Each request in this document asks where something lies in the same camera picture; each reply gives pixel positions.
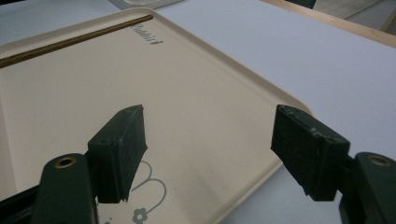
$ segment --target clamp jaw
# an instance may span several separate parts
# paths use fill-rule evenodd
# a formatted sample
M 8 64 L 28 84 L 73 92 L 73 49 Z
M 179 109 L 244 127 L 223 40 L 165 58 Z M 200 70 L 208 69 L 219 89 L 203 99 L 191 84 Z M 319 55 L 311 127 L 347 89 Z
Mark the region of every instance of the clamp jaw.
M 271 149 L 314 201 L 342 194 L 344 224 L 396 223 L 396 162 L 362 152 L 347 155 L 349 141 L 304 111 L 278 105 Z

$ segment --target flower logo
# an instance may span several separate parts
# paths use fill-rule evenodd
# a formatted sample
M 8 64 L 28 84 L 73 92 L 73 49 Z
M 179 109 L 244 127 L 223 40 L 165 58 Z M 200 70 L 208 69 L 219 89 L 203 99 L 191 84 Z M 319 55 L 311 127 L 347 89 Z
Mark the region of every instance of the flower logo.
M 144 221 L 148 219 L 148 214 L 146 208 L 140 208 L 134 210 L 134 217 L 132 221 L 136 224 L 143 224 Z

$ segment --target beige tray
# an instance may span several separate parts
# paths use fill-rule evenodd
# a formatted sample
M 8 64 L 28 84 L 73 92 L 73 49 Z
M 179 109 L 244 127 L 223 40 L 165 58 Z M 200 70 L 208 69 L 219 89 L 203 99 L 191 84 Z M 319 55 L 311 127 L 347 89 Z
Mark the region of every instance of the beige tray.
M 101 223 L 133 223 L 141 208 L 144 223 L 219 222 L 281 165 L 270 150 L 276 105 L 308 108 L 152 10 L 7 44 L 0 57 L 147 14 L 154 20 L 0 70 L 1 198 L 38 184 L 47 161 L 85 153 L 117 111 L 139 104 L 148 151 L 137 188 L 128 203 L 99 204 Z

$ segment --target gray surface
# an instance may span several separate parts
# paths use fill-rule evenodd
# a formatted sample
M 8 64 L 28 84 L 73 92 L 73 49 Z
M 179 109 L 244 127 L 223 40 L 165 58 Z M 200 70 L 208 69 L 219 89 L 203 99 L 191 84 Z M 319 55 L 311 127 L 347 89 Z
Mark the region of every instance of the gray surface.
M 314 10 L 345 19 L 381 0 L 317 0 Z
M 0 43 L 115 11 L 97 0 L 0 7 Z M 396 49 L 256 0 L 185 0 L 158 11 L 303 100 L 352 142 L 351 155 L 396 158 Z M 337 207 L 311 202 L 282 169 L 224 223 L 340 223 Z
M 376 30 L 382 30 L 389 18 L 394 15 L 395 10 L 396 0 L 382 0 L 347 20 Z
M 391 35 L 396 35 L 396 20 L 394 20 L 387 28 L 387 30 L 385 31 L 388 34 Z

